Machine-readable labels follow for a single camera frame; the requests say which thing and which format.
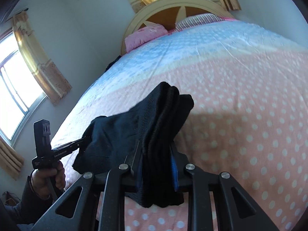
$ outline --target bed sheet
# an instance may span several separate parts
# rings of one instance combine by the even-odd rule
[[[308,207],[308,51],[257,25],[224,21],[151,41],[123,56],[82,96],[52,140],[80,138],[97,116],[129,110],[161,81],[195,107],[175,138],[190,162],[230,172],[280,230]],[[63,158],[67,186],[80,175]],[[214,228],[216,214],[213,209]],[[125,199],[126,231],[186,230],[180,206]]]

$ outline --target metal pin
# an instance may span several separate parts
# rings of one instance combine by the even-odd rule
[[[119,166],[119,169],[121,169],[121,170],[126,170],[126,169],[128,169],[128,165],[125,164],[125,163],[122,163],[122,164]]]
[[[188,169],[188,170],[194,170],[196,167],[195,167],[195,165],[194,164],[191,164],[191,163],[188,163],[186,166],[186,169]]]
[[[84,179],[91,179],[93,174],[91,172],[84,173]]]
[[[228,172],[222,172],[221,173],[221,177],[224,179],[229,179],[230,178],[230,174]]]

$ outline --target black knit fabric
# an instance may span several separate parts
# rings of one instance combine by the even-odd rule
[[[144,100],[125,113],[99,116],[84,132],[92,142],[80,150],[73,168],[79,173],[108,172],[134,154],[142,145],[142,183],[137,193],[127,196],[143,207],[179,205],[183,194],[172,186],[169,145],[193,108],[190,95],[161,82]]]

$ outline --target cream wooden headboard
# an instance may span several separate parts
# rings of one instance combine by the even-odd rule
[[[126,53],[125,38],[151,23],[163,25],[167,30],[175,28],[175,23],[186,17],[203,13],[213,13],[219,17],[233,18],[218,4],[210,0],[157,0],[140,10],[123,36],[121,54]]]

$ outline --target person's hand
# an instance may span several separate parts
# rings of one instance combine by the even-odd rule
[[[48,198],[50,191],[47,187],[46,178],[56,176],[56,187],[63,190],[65,187],[65,174],[62,162],[58,162],[58,167],[50,169],[36,169],[32,173],[31,184],[33,190],[42,198]]]

